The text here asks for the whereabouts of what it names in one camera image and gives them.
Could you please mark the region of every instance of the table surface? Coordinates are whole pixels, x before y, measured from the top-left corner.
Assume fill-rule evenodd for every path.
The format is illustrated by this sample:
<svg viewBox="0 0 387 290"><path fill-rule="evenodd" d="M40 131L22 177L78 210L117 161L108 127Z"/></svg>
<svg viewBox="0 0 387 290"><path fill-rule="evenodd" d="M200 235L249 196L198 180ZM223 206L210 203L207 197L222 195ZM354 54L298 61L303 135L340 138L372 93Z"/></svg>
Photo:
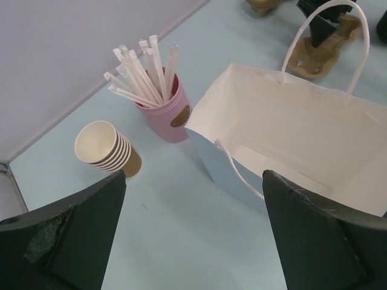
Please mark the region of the table surface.
<svg viewBox="0 0 387 290"><path fill-rule="evenodd" d="M372 45L354 95L386 106L387 47L374 30L387 4L359 4ZM191 103L231 62L279 69L305 20L295 5L287 1L260 18L244 0L212 0L162 40L164 54L169 42L181 47L178 73ZM360 38L343 48L332 72L316 83L346 90L362 47ZM126 182L104 290L286 289L268 217L217 188L189 140L164 142L134 104L106 88L11 163L29 210L106 176L73 151L78 132L95 120L114 124L143 159L139 174Z"/></svg>

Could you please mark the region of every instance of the black object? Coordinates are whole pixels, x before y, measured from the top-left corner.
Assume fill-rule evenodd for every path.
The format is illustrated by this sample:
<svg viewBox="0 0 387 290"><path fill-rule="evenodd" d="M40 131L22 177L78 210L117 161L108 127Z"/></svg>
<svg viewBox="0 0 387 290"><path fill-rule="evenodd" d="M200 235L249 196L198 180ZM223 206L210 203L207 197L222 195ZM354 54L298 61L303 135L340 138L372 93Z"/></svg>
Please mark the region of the black object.
<svg viewBox="0 0 387 290"><path fill-rule="evenodd" d="M125 190L115 173L0 222L0 289L101 289Z"/></svg>
<svg viewBox="0 0 387 290"><path fill-rule="evenodd" d="M387 44L387 11L376 26L376 32L380 40Z"/></svg>
<svg viewBox="0 0 387 290"><path fill-rule="evenodd" d="M387 219L269 170L263 191L289 290L387 289Z"/></svg>
<svg viewBox="0 0 387 290"><path fill-rule="evenodd" d="M306 17L309 17L315 9L328 1L329 0L299 0L297 7L301 9ZM309 25L312 46L317 48L330 37L340 26L340 15L348 13L351 10L352 7L349 5L338 5L319 13Z"/></svg>

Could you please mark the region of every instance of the white bag handle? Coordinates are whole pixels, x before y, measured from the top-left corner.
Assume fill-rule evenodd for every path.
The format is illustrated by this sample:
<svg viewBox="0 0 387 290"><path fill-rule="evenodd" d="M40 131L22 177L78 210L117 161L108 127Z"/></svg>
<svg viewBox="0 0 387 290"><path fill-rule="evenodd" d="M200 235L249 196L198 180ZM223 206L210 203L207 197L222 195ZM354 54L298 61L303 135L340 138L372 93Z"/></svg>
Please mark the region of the white bag handle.
<svg viewBox="0 0 387 290"><path fill-rule="evenodd" d="M234 170L235 174L237 175L237 177L249 188L251 189L251 191L259 198L265 200L265 197L263 196L262 193L260 193L259 191L257 191L257 189L255 189L250 183L248 183L243 177L242 175L239 173L238 169L236 168L235 164L234 164L234 160L232 159L231 157L231 154L230 152L222 145L222 142L220 142L219 139L216 139L215 140L215 145L220 148L224 153L226 153L227 155L227 158L229 159L229 162L232 166L232 169Z"/></svg>
<svg viewBox="0 0 387 290"><path fill-rule="evenodd" d="M297 41L300 39L301 34L304 32L304 30L308 27L310 22L313 20L315 16L317 16L320 12L324 11L327 8L334 7L337 5L349 5L355 8L359 12L360 20L362 21L363 26L363 33L364 33L364 54L362 62L360 63L359 67L356 69L355 75L352 78L350 87L348 88L346 94L347 101L349 100L349 97L352 96L353 90L356 86L356 83L360 77L360 74L362 73L363 67L365 65L365 62L367 61L368 53L369 53L369 30L368 30L368 23L367 18L365 17L365 14L363 10L360 8L359 5L357 5L355 2L350 0L331 0L329 2L326 2L322 4L320 7L318 7L309 17L307 20L302 24L301 28L298 30L296 38L294 39L293 43L290 45L290 48L286 54L284 64L281 69L282 74L282 83L285 83L285 70L288 65L289 59L291 54L293 53L294 48L296 47Z"/></svg>

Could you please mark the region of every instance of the pink container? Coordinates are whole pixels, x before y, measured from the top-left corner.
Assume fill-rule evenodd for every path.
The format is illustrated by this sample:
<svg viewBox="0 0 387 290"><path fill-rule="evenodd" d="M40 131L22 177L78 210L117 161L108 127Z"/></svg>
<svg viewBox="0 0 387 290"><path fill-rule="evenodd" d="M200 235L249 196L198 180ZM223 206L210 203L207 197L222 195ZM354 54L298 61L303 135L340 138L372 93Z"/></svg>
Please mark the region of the pink container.
<svg viewBox="0 0 387 290"><path fill-rule="evenodd" d="M169 102L157 108L145 108L138 103L136 106L149 120L153 130L165 141L179 143L188 139L184 125L188 121L192 107L177 75Z"/></svg>

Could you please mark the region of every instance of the paper bag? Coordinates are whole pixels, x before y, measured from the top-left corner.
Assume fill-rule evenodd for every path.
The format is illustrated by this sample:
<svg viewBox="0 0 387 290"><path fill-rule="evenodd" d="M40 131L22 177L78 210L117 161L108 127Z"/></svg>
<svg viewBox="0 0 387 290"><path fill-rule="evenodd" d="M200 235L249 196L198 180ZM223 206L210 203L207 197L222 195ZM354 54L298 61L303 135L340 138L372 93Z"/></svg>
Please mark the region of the paper bag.
<svg viewBox="0 0 387 290"><path fill-rule="evenodd" d="M339 4L359 11L365 38L364 54L347 92L322 88L285 72L311 20ZM312 192L383 216L387 210L387 108L352 96L368 52L363 11L352 1L333 0L305 21L281 71L231 64L196 105L186 125L213 181L266 211L264 201L243 180L262 193L262 173L271 169ZM216 140L232 158L217 148Z"/></svg>

